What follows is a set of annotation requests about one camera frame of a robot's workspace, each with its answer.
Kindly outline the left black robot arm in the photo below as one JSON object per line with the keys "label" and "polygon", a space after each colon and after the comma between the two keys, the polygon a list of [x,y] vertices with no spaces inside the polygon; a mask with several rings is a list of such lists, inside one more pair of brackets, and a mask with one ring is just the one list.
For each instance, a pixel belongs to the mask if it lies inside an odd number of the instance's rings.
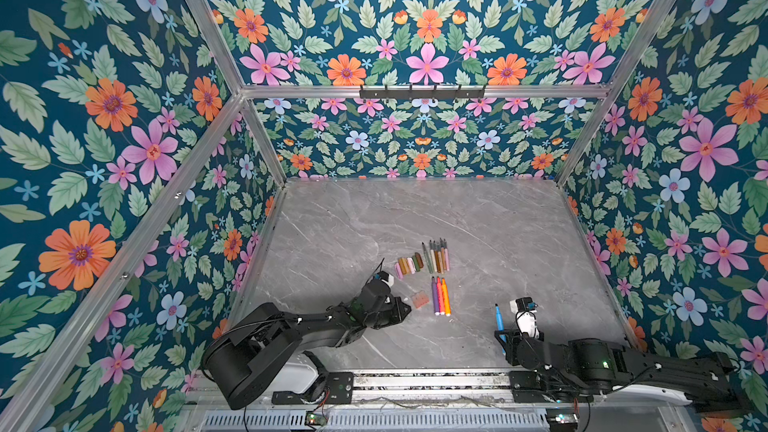
{"label": "left black robot arm", "polygon": [[313,350],[340,348],[364,333],[398,325],[412,308],[392,294],[391,276],[372,276],[357,296],[323,312],[282,311],[259,305],[215,339],[201,359],[204,375],[215,382],[233,410],[269,397],[277,404],[317,403],[340,391]]}

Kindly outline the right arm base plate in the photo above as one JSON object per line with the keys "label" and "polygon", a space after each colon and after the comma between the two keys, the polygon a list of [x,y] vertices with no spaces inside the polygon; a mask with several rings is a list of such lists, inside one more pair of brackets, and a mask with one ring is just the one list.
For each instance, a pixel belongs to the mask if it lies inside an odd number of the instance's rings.
{"label": "right arm base plate", "polygon": [[559,373],[540,374],[536,371],[511,371],[508,373],[510,390],[517,403],[590,403],[588,395],[572,381]]}

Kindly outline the purple marker pen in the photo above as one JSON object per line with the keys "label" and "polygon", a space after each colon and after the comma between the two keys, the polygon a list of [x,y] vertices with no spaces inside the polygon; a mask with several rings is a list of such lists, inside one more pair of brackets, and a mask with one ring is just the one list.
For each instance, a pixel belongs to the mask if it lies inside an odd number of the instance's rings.
{"label": "purple marker pen", "polygon": [[431,288],[431,294],[432,294],[433,311],[435,315],[439,316],[440,315],[439,292],[437,288],[437,279],[434,276],[431,277],[430,288]]}

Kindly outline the blue marker pen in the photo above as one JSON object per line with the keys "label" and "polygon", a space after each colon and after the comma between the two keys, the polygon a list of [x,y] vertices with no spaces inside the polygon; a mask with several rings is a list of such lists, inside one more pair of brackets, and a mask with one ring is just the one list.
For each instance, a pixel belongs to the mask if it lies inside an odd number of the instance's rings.
{"label": "blue marker pen", "polygon": [[494,305],[494,313],[495,313],[496,330],[503,331],[504,330],[503,314],[498,304]]}

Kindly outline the ochre brown marker pen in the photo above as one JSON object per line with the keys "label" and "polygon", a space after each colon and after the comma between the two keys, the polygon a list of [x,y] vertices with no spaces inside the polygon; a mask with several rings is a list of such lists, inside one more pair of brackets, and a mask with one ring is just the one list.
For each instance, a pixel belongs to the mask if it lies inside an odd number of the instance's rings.
{"label": "ochre brown marker pen", "polygon": [[442,238],[438,239],[437,254],[438,254],[438,259],[440,263],[439,265],[440,273],[445,273],[447,272],[448,269],[447,269],[447,261],[445,256],[445,245]]}

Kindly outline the red marker pen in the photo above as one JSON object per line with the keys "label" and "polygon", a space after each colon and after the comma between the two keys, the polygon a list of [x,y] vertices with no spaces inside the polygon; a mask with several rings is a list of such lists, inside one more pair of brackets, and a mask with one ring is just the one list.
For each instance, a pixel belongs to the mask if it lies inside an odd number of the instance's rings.
{"label": "red marker pen", "polygon": [[443,298],[442,280],[440,277],[437,277],[435,279],[435,289],[437,294],[438,314],[445,315],[446,309],[445,309],[444,298]]}

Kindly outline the dark green brown marker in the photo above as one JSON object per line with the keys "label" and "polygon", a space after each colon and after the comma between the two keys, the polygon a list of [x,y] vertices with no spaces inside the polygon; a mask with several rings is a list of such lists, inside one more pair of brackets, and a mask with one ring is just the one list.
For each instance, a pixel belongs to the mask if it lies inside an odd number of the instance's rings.
{"label": "dark green brown marker", "polygon": [[434,270],[434,264],[432,260],[432,254],[429,248],[427,247],[426,243],[422,243],[422,250],[423,250],[423,256],[424,256],[424,261],[426,263],[427,270],[431,275],[434,275],[435,270]]}

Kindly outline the ochre pen cap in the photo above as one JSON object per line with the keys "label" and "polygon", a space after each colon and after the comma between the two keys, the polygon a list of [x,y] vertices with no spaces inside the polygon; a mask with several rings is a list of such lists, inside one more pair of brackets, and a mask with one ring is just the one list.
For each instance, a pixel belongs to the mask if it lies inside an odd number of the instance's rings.
{"label": "ochre pen cap", "polygon": [[408,263],[407,263],[407,261],[404,258],[400,257],[398,259],[398,264],[400,266],[400,270],[401,270],[403,275],[408,275],[410,273],[410,269],[408,267]]}

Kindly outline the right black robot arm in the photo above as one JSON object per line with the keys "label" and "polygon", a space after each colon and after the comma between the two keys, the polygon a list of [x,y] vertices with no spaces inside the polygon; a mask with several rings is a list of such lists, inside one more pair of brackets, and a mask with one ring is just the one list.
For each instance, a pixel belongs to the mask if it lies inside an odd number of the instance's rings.
{"label": "right black robot arm", "polygon": [[736,367],[722,352],[681,359],[593,338],[555,344],[514,330],[494,336],[515,368],[509,381],[519,403],[587,402],[627,392],[669,403],[679,399],[715,418],[751,410],[748,398],[731,385]]}

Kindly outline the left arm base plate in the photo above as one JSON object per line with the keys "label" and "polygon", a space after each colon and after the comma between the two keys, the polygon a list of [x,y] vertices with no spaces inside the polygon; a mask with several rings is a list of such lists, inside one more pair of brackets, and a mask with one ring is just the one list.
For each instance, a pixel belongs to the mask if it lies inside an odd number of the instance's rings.
{"label": "left arm base plate", "polygon": [[352,372],[324,373],[304,392],[274,392],[271,402],[274,405],[349,405],[352,403],[354,380]]}

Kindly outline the orange marker pen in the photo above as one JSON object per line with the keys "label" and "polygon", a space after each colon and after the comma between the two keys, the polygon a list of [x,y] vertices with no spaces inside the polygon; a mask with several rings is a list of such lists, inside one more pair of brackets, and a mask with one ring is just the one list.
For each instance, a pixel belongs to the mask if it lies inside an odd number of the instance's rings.
{"label": "orange marker pen", "polygon": [[451,303],[450,303],[450,296],[449,296],[449,290],[447,287],[446,280],[444,278],[440,279],[440,285],[441,285],[441,297],[442,297],[442,310],[443,313],[446,316],[452,315],[452,309],[451,309]]}

